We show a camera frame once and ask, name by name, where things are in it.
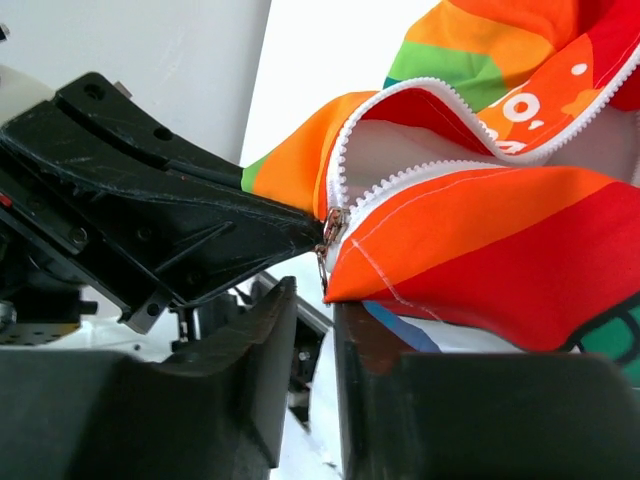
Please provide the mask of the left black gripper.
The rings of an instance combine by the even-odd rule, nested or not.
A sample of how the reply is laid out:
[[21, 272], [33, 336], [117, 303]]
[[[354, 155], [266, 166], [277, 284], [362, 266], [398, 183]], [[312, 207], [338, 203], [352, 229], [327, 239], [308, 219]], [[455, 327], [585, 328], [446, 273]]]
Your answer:
[[170, 302], [198, 305], [311, 251], [311, 215], [244, 192], [239, 166], [91, 72], [59, 90], [1, 76], [1, 297], [24, 323], [97, 312], [90, 286], [146, 333]]

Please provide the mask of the rainbow white red kids jacket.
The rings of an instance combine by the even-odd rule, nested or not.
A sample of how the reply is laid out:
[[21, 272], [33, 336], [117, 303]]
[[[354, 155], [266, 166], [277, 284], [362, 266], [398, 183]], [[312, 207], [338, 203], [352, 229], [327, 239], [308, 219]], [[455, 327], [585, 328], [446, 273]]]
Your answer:
[[635, 1], [440, 1], [380, 90], [241, 187], [313, 215], [325, 300], [416, 350], [597, 354], [639, 382]]

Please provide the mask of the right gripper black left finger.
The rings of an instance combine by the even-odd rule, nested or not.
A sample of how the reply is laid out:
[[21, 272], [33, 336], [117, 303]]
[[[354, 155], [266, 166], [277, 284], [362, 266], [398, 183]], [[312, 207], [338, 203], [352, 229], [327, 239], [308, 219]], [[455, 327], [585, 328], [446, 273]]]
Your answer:
[[240, 423], [271, 468], [280, 460], [296, 322], [296, 280], [285, 276], [234, 322], [159, 364], [163, 372], [211, 379], [245, 360], [235, 375], [242, 380]]

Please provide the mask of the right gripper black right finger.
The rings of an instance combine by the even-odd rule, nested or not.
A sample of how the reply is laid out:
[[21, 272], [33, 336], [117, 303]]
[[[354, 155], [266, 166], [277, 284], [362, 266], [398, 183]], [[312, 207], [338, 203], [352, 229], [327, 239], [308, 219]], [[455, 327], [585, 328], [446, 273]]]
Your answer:
[[336, 324], [346, 328], [347, 341], [355, 346], [363, 367], [376, 375], [388, 375], [400, 356], [400, 339], [369, 313], [361, 302], [338, 303]]

